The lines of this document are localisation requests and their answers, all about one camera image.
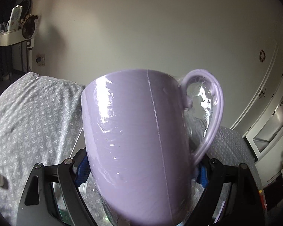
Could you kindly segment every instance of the screw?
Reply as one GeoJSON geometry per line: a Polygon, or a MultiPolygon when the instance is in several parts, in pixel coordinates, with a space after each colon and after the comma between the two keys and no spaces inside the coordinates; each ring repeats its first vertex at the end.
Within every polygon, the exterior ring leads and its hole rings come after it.
{"type": "Polygon", "coordinates": [[[34,168],[35,168],[35,169],[39,169],[41,166],[42,166],[42,163],[39,162],[39,163],[35,164],[34,168]]]}
{"type": "Polygon", "coordinates": [[[64,164],[65,164],[65,165],[68,165],[68,164],[70,164],[71,162],[72,162],[72,159],[71,159],[71,158],[67,158],[67,159],[64,160],[64,164]]]}
{"type": "Polygon", "coordinates": [[[248,166],[245,163],[241,163],[240,166],[241,166],[242,169],[247,169],[248,168],[248,166]]]}

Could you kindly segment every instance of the mug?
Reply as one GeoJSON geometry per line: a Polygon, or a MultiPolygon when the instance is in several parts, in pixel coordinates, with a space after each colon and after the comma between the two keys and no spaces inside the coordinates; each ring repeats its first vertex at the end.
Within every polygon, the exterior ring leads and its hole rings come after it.
{"type": "Polygon", "coordinates": [[[189,72],[181,84],[168,74],[130,69],[102,76],[82,93],[87,156],[111,221],[174,226],[190,213],[191,174],[220,125],[223,95],[208,71],[189,72]],[[214,110],[207,133],[191,154],[184,110],[187,87],[203,81],[214,110]]]}

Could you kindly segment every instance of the cable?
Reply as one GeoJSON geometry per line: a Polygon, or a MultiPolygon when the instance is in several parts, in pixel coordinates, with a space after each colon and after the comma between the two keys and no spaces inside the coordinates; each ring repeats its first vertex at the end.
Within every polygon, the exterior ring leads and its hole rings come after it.
{"type": "Polygon", "coordinates": [[[29,62],[28,62],[28,51],[29,49],[26,48],[26,64],[27,64],[27,72],[32,72],[32,70],[29,67],[29,62]]]}
{"type": "Polygon", "coordinates": [[[27,48],[26,48],[26,67],[27,67],[27,72],[29,72],[28,49],[27,48]]]}
{"type": "Polygon", "coordinates": [[[23,65],[23,42],[21,42],[21,66],[22,66],[22,72],[24,72],[24,65],[23,65]]]}

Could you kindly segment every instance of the wall socket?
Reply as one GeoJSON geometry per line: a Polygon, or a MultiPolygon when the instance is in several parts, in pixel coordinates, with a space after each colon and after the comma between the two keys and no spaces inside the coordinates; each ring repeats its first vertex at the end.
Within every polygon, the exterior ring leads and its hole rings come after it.
{"type": "Polygon", "coordinates": [[[37,54],[35,62],[38,66],[45,66],[45,54],[37,54]]]}

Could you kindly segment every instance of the gray patterned fabric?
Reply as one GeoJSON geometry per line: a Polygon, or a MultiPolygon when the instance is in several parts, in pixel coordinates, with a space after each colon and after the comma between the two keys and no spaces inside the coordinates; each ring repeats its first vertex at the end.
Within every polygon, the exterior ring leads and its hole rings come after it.
{"type": "Polygon", "coordinates": [[[0,96],[0,212],[16,225],[27,178],[37,162],[61,163],[83,128],[81,94],[75,82],[27,73],[0,96]]]}

